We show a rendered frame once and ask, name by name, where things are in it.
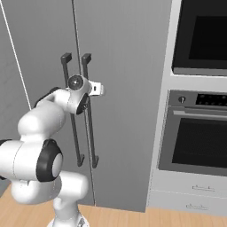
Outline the black built-in microwave oven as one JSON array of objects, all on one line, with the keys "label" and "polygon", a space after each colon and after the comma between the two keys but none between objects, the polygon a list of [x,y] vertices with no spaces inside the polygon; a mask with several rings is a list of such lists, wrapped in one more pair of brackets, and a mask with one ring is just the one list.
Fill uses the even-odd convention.
[{"label": "black built-in microwave oven", "polygon": [[227,0],[182,0],[172,70],[227,76]]}]

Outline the white appliance cabinet frame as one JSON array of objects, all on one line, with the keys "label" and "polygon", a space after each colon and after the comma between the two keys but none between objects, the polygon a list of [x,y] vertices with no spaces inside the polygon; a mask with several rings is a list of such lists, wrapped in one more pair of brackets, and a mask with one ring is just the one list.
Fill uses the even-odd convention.
[{"label": "white appliance cabinet frame", "polygon": [[153,157],[149,182],[149,192],[147,195],[147,206],[149,205],[149,194],[152,190],[153,171],[158,169],[160,158],[160,147],[164,124],[166,122],[166,112],[168,104],[168,93],[171,90],[196,90],[200,92],[215,91],[227,93],[227,78],[217,76],[202,75],[174,75],[171,72],[171,62],[176,41],[176,28],[182,0],[172,0],[166,54],[164,60],[163,76],[160,89],[160,103],[156,123],[155,139],[153,145]]}]

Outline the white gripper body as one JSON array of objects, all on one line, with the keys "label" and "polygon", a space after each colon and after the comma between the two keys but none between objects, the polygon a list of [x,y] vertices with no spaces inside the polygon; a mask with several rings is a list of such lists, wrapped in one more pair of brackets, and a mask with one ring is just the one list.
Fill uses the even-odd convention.
[{"label": "white gripper body", "polygon": [[99,96],[104,96],[104,94],[105,94],[104,85],[101,84],[100,82],[98,82],[97,88],[98,88],[98,95]]}]

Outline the steel built-in oven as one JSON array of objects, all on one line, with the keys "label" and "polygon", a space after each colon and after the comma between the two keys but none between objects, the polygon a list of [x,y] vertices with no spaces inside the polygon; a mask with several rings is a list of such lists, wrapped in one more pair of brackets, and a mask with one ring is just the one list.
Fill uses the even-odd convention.
[{"label": "steel built-in oven", "polygon": [[[181,104],[179,97],[186,97]],[[160,147],[158,169],[184,173],[227,176],[227,121],[174,115],[227,116],[227,93],[171,90]]]}]

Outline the grey fridge door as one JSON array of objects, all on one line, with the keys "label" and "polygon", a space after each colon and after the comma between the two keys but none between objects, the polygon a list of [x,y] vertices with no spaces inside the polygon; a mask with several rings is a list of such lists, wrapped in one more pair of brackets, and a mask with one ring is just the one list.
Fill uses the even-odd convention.
[{"label": "grey fridge door", "polygon": [[81,54],[105,95],[91,100],[95,201],[146,207],[172,0],[75,0]]},{"label": "grey fridge door", "polygon": [[[73,0],[1,0],[12,36],[20,70],[33,105],[54,87],[64,88],[65,78],[60,57],[72,54],[68,74],[79,74],[79,60],[74,31]],[[83,164],[77,166],[71,117],[53,138],[63,155],[62,169],[91,177],[85,115],[75,117]]]}]

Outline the white drawer front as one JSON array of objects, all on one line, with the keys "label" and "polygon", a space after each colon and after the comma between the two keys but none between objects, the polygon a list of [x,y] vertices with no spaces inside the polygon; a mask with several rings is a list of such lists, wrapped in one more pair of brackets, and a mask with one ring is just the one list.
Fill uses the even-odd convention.
[{"label": "white drawer front", "polygon": [[[210,186],[215,189],[215,192],[193,190],[193,185]],[[207,176],[155,169],[152,176],[152,189],[161,192],[227,198],[227,176]]]},{"label": "white drawer front", "polygon": [[227,217],[227,199],[151,190],[148,207]]}]

